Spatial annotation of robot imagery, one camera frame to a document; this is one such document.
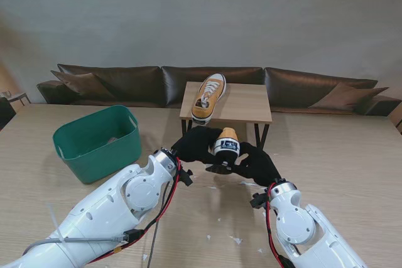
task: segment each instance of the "white shoelace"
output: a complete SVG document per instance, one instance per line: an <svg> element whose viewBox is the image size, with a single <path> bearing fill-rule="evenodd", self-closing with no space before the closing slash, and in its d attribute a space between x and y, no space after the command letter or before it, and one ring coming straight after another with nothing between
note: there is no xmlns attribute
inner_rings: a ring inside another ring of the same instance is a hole
<svg viewBox="0 0 402 268"><path fill-rule="evenodd" d="M209 97L215 93L216 89L219 87L219 83L218 82L212 82L209 81L207 82L205 88L204 88L204 92L201 95L201 104L203 108L206 108L208 106L208 99Z"/></svg>

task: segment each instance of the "shoe label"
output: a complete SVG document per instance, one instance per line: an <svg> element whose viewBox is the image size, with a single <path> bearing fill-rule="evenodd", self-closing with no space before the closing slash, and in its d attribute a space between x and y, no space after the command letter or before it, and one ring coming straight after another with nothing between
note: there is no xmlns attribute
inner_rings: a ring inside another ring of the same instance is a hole
<svg viewBox="0 0 402 268"><path fill-rule="evenodd" d="M221 141L220 142L220 147L222 149L229 149L229 150L233 150L233 151L237 151L237 142L234 141Z"/></svg>

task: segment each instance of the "throw pillow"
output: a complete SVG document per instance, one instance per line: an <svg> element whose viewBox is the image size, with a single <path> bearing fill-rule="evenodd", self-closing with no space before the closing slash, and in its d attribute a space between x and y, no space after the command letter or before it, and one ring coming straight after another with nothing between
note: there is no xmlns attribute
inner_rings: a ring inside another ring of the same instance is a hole
<svg viewBox="0 0 402 268"><path fill-rule="evenodd" d="M105 86L99 81L96 75L86 73L83 75L69 75L67 73L55 72L54 74L69 89L77 92L83 99L89 100L116 100Z"/></svg>
<svg viewBox="0 0 402 268"><path fill-rule="evenodd" d="M371 100L385 88L356 89L343 83L339 83L325 97L309 108L338 109L353 111L360 103Z"/></svg>

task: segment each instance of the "yellow sneaker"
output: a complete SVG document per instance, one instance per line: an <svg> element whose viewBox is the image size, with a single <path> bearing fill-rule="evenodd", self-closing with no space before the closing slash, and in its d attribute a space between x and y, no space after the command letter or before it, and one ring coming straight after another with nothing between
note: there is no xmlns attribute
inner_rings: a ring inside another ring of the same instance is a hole
<svg viewBox="0 0 402 268"><path fill-rule="evenodd" d="M239 157L239 153L240 144L235 130L232 128L224 128L218 139L215 141L212 154L223 162L222 165L231 169L237 157Z"/></svg>
<svg viewBox="0 0 402 268"><path fill-rule="evenodd" d="M191 116L194 123L206 125L212 118L215 105L226 90L226 79L220 73L209 76L198 90Z"/></svg>

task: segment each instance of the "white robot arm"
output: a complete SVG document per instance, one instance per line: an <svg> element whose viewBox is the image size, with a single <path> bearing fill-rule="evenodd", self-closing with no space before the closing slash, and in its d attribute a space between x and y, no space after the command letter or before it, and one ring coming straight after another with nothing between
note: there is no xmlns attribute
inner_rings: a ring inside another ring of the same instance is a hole
<svg viewBox="0 0 402 268"><path fill-rule="evenodd" d="M318 208L300 207L301 193L293 183L278 183L269 195L269 206L277 213L277 238L296 268L368 268ZM317 227L323 230L322 238L299 252L297 246L313 242Z"/></svg>
<svg viewBox="0 0 402 268"><path fill-rule="evenodd" d="M127 241L124 233L134 230L157 205L161 186L179 178L178 165L172 154L162 149L149 156L144 168L138 164L125 167L79 202L48 237L59 239L61 234L64 242L33 247L3 268L81 268L110 252L123 238ZM68 238L108 241L67 242Z"/></svg>

